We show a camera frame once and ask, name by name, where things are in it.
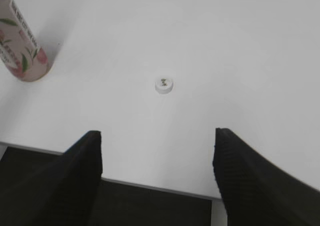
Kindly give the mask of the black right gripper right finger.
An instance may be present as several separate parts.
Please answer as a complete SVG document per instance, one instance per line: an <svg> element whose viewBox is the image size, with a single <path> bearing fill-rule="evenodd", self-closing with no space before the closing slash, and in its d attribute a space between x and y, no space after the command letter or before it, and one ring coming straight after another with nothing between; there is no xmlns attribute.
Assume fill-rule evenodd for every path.
<svg viewBox="0 0 320 226"><path fill-rule="evenodd" d="M229 226L318 226L320 192L228 128L216 128L213 172Z"/></svg>

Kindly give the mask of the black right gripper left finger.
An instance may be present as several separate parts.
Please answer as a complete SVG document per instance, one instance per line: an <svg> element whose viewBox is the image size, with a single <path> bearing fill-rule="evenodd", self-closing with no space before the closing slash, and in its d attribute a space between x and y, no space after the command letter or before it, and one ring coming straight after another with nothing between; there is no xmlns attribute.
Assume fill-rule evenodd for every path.
<svg viewBox="0 0 320 226"><path fill-rule="evenodd" d="M85 226L102 176L102 136L91 130L66 152L0 194L2 226Z"/></svg>

